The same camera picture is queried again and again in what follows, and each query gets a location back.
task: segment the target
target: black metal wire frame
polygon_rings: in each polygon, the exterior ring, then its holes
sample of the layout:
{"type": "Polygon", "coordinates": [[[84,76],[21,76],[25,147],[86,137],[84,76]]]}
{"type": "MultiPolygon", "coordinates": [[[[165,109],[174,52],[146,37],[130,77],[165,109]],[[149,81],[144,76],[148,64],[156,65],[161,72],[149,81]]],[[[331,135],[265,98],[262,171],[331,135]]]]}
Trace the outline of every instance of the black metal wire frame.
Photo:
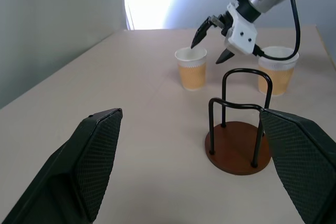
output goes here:
{"type": "MultiPolygon", "coordinates": [[[[226,80],[227,78],[233,74],[233,73],[253,73],[257,74],[259,76],[262,76],[265,78],[267,82],[267,94],[266,94],[266,101],[265,101],[265,109],[269,108],[271,96],[272,96],[272,90],[273,90],[273,83],[271,78],[264,72],[256,70],[256,69],[249,69],[249,68],[237,68],[232,69],[229,72],[227,72],[223,77],[222,82],[222,99],[220,98],[212,98],[209,102],[209,128],[210,128],[210,154],[215,154],[215,143],[214,143],[214,111],[213,111],[213,104],[214,102],[217,102],[222,105],[222,127],[226,127],[226,107],[232,108],[232,109],[239,109],[239,110],[258,110],[261,111],[262,107],[256,104],[237,104],[237,103],[231,103],[226,101],[226,80]]],[[[251,163],[252,167],[258,167],[258,156],[260,151],[260,145],[261,140],[263,138],[264,128],[261,123],[261,120],[259,120],[259,126],[257,131],[257,139],[256,139],[256,146],[254,149],[253,154],[253,160],[251,163]]]]}

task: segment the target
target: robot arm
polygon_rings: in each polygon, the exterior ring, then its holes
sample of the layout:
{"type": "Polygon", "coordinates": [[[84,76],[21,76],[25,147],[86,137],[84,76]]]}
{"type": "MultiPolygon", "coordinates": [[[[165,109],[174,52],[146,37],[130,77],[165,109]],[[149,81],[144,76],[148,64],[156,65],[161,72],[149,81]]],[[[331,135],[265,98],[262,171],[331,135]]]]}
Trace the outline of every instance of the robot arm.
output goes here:
{"type": "Polygon", "coordinates": [[[284,0],[236,0],[227,6],[227,12],[218,17],[209,17],[203,22],[192,42],[192,48],[200,43],[206,36],[206,31],[211,27],[222,29],[225,36],[226,50],[218,59],[217,64],[222,63],[234,54],[260,55],[261,49],[255,45],[257,30],[253,22],[262,14],[269,11],[275,5],[284,0]]]}

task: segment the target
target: black cable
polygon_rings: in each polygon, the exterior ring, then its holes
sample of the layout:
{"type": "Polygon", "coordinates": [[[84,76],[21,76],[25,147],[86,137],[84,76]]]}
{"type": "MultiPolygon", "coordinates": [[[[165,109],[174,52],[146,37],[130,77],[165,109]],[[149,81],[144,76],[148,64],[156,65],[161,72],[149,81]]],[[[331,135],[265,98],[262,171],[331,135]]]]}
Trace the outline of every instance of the black cable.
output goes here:
{"type": "Polygon", "coordinates": [[[284,60],[290,60],[291,58],[293,58],[298,53],[299,48],[300,48],[300,42],[301,42],[300,20],[299,20],[298,9],[296,7],[296,1],[295,0],[290,0],[290,3],[291,3],[291,6],[292,6],[294,23],[295,23],[295,30],[296,30],[296,42],[295,42],[294,52],[290,56],[288,56],[286,58],[277,58],[277,57],[269,56],[269,55],[265,54],[265,52],[263,52],[261,50],[259,52],[259,55],[261,57],[265,57],[266,59],[270,59],[270,60],[284,61],[284,60]]]}

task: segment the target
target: cup rim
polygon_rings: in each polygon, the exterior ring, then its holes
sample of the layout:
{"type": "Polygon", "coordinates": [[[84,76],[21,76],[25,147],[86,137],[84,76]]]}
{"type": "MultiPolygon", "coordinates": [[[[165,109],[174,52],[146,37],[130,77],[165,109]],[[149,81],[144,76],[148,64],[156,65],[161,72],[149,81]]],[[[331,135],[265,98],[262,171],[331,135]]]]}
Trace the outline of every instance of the cup rim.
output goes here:
{"type": "MultiPolygon", "coordinates": [[[[275,49],[275,48],[289,49],[289,50],[291,50],[292,52],[294,52],[294,49],[289,48],[289,47],[282,47],[282,46],[265,47],[265,48],[263,48],[263,50],[265,50],[265,49],[275,49]]],[[[281,60],[271,60],[271,59],[267,59],[267,58],[265,58],[265,57],[259,57],[259,60],[261,60],[261,61],[263,61],[263,62],[268,62],[268,63],[279,62],[279,63],[282,63],[282,64],[284,64],[284,65],[287,65],[287,64],[292,64],[292,63],[298,61],[299,57],[300,57],[300,53],[297,52],[297,54],[296,54],[293,58],[291,58],[291,59],[289,59],[289,60],[284,60],[284,61],[281,61],[281,60]]]]}
{"type": "Polygon", "coordinates": [[[193,49],[191,49],[190,47],[183,47],[183,48],[180,48],[179,50],[177,50],[177,51],[175,52],[175,57],[176,57],[176,59],[179,60],[179,61],[182,61],[182,62],[191,62],[191,61],[201,60],[201,59],[203,59],[206,55],[207,55],[207,50],[206,50],[204,47],[195,47],[195,48],[193,48],[193,49]],[[182,50],[199,50],[199,49],[203,51],[202,56],[199,57],[199,58],[196,58],[196,59],[188,59],[188,60],[186,60],[186,59],[181,59],[181,58],[177,57],[177,53],[180,52],[180,51],[182,51],[182,50]]]}

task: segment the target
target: black mesh pad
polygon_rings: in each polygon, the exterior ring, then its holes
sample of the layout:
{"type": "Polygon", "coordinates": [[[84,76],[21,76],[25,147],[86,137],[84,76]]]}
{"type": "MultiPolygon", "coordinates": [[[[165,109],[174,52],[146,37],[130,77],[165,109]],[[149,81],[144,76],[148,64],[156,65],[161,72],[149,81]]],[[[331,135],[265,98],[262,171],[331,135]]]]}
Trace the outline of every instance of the black mesh pad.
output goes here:
{"type": "Polygon", "coordinates": [[[336,143],[314,122],[266,110],[260,114],[274,164],[305,223],[336,221],[336,143]]]}
{"type": "Polygon", "coordinates": [[[117,149],[122,113],[101,121],[75,168],[78,194],[90,221],[97,217],[117,149]]]}

